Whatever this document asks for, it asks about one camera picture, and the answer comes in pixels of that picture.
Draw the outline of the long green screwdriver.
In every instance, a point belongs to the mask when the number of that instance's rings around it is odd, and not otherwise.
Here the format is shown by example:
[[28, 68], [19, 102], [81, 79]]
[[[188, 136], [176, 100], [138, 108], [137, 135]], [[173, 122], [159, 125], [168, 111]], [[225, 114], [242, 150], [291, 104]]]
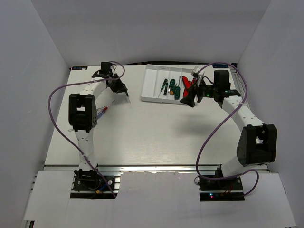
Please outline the long green screwdriver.
[[177, 84], [177, 86], [175, 87], [175, 92], [174, 92], [174, 99], [175, 100], [179, 100], [180, 99], [180, 80], [181, 77], [179, 77], [179, 82]]

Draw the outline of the red curved utility knife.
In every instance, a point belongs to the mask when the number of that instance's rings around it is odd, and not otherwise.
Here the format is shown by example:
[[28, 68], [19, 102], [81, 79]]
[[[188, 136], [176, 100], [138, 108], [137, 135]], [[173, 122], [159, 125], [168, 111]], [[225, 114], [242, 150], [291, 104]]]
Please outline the red curved utility knife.
[[182, 82], [184, 84], [183, 98], [187, 97], [189, 94], [189, 88], [192, 86], [192, 82], [188, 80], [186, 76], [182, 76]]

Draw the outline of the stubby green orange screwdriver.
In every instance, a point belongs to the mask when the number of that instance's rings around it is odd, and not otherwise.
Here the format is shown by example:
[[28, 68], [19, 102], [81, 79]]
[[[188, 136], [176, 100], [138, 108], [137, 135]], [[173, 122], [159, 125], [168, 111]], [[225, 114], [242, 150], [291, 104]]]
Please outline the stubby green orange screwdriver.
[[175, 91], [176, 91], [176, 80], [175, 79], [171, 79], [170, 83], [169, 83], [168, 93], [170, 95], [174, 95]]

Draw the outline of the black green precision screwdriver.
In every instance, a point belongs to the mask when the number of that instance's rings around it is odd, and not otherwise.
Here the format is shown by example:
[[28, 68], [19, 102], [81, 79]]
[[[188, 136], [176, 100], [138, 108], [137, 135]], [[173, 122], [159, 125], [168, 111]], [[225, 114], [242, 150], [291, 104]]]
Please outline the black green precision screwdriver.
[[164, 96], [167, 95], [167, 91], [168, 91], [168, 79], [167, 79], [167, 78], [165, 79], [165, 82], [166, 82], [166, 84], [165, 84], [164, 92], [163, 92], [163, 95], [164, 95]]

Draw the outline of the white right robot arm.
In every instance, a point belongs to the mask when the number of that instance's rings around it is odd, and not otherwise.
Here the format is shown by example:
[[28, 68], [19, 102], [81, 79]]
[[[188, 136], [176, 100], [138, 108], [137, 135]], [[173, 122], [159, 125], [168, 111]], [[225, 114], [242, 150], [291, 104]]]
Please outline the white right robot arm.
[[214, 178], [222, 190], [231, 185], [231, 176], [276, 159], [277, 128], [258, 119], [242, 103], [240, 93], [231, 89], [229, 78], [228, 70], [215, 70], [213, 85], [201, 83], [198, 87], [203, 97], [213, 98], [228, 113], [241, 132], [236, 155], [220, 166], [221, 173]]

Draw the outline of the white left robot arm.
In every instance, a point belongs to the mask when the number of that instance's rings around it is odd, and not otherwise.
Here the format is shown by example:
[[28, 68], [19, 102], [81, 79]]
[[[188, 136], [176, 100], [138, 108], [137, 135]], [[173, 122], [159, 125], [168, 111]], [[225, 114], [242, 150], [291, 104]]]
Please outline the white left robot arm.
[[68, 98], [68, 122], [79, 153], [77, 173], [88, 172], [84, 184], [100, 185], [99, 166], [194, 165], [202, 135], [199, 113], [173, 99], [164, 103], [153, 93], [130, 99], [147, 85], [162, 92], [160, 78], [127, 75], [115, 61], [102, 62]]

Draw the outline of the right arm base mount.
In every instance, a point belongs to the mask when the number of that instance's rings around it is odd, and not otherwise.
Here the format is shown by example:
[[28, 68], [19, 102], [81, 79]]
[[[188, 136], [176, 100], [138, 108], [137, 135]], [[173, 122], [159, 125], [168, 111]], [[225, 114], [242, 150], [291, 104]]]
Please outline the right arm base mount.
[[200, 202], [244, 201], [240, 177], [225, 180], [207, 180], [197, 176], [194, 183], [199, 186]]

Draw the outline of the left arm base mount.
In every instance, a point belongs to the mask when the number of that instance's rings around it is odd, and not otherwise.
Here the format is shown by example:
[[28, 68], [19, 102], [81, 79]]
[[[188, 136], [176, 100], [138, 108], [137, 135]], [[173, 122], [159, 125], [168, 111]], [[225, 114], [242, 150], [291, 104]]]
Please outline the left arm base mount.
[[100, 176], [94, 170], [74, 170], [71, 199], [115, 199], [120, 186], [122, 172], [100, 167]]

